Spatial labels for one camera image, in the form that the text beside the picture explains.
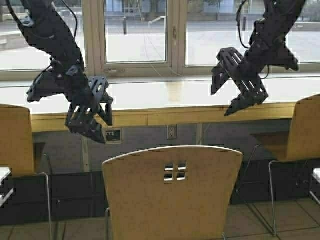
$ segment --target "pavement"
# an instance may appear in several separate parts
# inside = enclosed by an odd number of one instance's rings
[[[74,20],[65,21],[74,30]],[[76,42],[85,56],[85,42],[82,22],[79,22]],[[19,30],[14,22],[0,23],[0,33]],[[236,22],[211,21],[189,22],[187,25],[186,63],[187,65],[216,65],[216,56],[221,48],[235,47],[241,53]],[[243,31],[243,40],[249,42],[252,28]],[[106,23],[107,57],[109,61],[165,61],[166,38],[164,21],[148,26],[140,21],[128,22],[128,34],[123,34],[121,21],[110,19]],[[300,62],[320,61],[320,32],[293,31],[287,36],[287,45]],[[0,51],[0,70],[44,69],[50,64],[46,53],[33,47]]]

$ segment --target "tiled floor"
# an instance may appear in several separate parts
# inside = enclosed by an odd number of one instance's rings
[[[255,206],[269,223],[271,203]],[[278,237],[273,237],[245,205],[229,207],[225,235],[231,240],[319,240],[320,206],[311,199],[276,203]],[[54,223],[56,240],[104,240],[105,219],[89,218]],[[47,223],[0,227],[0,240],[49,239]]]

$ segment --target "chair backrest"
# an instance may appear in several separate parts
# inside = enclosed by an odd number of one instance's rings
[[[0,104],[0,167],[9,167],[12,176],[35,173],[30,111]]]
[[[221,238],[242,160],[231,149],[174,146],[105,161],[113,239]]]
[[[320,95],[298,101],[291,122],[286,159],[320,158]]]

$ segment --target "black robotic arm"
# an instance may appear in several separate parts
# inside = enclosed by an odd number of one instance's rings
[[[79,133],[98,143],[105,143],[102,126],[95,120],[98,114],[107,125],[113,125],[113,98],[106,92],[105,77],[85,75],[85,64],[75,36],[57,13],[53,0],[21,0],[28,16],[19,19],[6,0],[8,9],[17,22],[27,43],[51,55],[51,64],[33,82],[27,92],[28,102],[64,94],[70,102],[65,125],[72,133]],[[105,103],[105,110],[100,103]]]
[[[246,1],[242,1],[236,18],[240,37],[241,9]],[[250,48],[244,46],[248,49],[244,56],[233,47],[221,49],[217,56],[220,62],[212,69],[211,94],[215,95],[229,78],[233,79],[241,92],[232,101],[225,116],[255,104],[261,105],[269,97],[259,76],[266,66],[299,70],[299,61],[286,46],[286,36],[298,20],[305,2],[306,0],[264,0],[263,19],[254,23]]]

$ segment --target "wall outlet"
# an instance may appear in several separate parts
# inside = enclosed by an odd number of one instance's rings
[[[104,137],[106,144],[122,144],[123,131],[122,129],[105,129]]]
[[[167,128],[167,139],[175,140],[178,135],[178,126],[177,125],[169,125]]]

